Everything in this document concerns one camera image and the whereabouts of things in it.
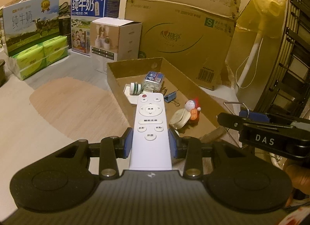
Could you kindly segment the person right hand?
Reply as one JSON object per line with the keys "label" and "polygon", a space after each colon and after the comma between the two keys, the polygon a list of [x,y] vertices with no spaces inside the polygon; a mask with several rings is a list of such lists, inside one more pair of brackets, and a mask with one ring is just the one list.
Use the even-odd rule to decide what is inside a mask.
{"label": "person right hand", "polygon": [[295,190],[300,190],[302,193],[309,195],[310,193],[310,182],[309,182],[309,168],[301,166],[298,162],[289,160],[284,164],[283,170],[288,174],[292,181],[293,190],[286,202],[286,207],[288,207],[293,201],[293,195]]}

